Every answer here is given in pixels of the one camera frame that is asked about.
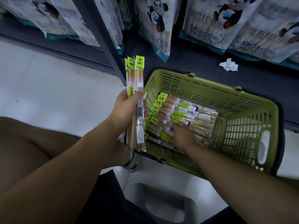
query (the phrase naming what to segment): hand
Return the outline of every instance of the hand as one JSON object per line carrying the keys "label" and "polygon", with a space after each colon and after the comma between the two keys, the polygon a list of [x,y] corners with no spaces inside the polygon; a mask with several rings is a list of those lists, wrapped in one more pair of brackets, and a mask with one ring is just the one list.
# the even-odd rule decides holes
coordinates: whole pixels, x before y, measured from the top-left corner
{"label": "hand", "polygon": [[[109,116],[109,119],[113,121],[114,126],[118,134],[121,134],[128,128],[129,122],[132,120],[134,114],[136,113],[136,104],[142,98],[143,91],[137,91],[134,95],[128,98],[127,89],[121,91],[121,93],[116,98],[114,108]],[[144,117],[147,117],[148,108],[144,108]]]}
{"label": "hand", "polygon": [[174,130],[174,138],[167,143],[173,145],[184,153],[193,145],[197,145],[194,132],[188,129],[188,127],[182,122],[178,124],[172,124],[171,128]]}

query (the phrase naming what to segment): left hand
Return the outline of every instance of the left hand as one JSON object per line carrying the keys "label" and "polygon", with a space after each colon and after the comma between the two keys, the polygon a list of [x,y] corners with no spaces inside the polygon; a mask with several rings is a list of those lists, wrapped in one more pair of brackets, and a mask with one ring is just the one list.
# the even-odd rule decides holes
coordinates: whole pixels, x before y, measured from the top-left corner
{"label": "left hand", "polygon": [[[127,89],[121,91],[121,93],[116,98],[114,108],[109,116],[114,122],[116,131],[121,134],[128,128],[129,122],[132,120],[134,114],[136,113],[136,104],[142,98],[143,91],[137,91],[134,95],[128,98]],[[144,117],[147,117],[148,108],[144,107]]]}

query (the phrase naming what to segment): forearm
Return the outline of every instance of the forearm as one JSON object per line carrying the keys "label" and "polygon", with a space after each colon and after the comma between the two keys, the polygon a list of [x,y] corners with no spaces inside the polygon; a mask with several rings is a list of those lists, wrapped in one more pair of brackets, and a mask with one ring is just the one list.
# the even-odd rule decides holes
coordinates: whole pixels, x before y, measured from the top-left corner
{"label": "forearm", "polygon": [[295,223],[299,193],[275,177],[205,147],[186,150],[219,195],[247,223]]}
{"label": "forearm", "polygon": [[0,198],[2,223],[74,222],[117,137],[113,121],[107,119],[21,180]]}

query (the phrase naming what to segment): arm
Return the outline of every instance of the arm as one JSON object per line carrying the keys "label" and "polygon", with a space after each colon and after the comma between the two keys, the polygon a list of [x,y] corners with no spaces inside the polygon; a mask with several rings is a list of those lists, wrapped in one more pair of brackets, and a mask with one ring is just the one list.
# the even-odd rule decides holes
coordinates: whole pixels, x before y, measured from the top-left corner
{"label": "arm", "polygon": [[136,92],[128,99],[123,90],[104,122],[5,192],[0,197],[1,223],[75,222],[141,97]]}
{"label": "arm", "polygon": [[247,223],[298,223],[299,191],[278,178],[240,164],[196,143],[185,126],[173,124],[169,143],[200,167],[225,202]]}

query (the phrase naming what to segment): right hand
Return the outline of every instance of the right hand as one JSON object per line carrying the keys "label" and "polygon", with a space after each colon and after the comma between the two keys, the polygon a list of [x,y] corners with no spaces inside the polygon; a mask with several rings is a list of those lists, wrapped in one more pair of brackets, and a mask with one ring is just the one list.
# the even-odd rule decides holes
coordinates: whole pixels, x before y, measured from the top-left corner
{"label": "right hand", "polygon": [[182,122],[172,124],[171,128],[174,130],[174,138],[169,140],[167,143],[173,145],[182,152],[186,152],[188,148],[197,144],[194,132],[189,130]]}

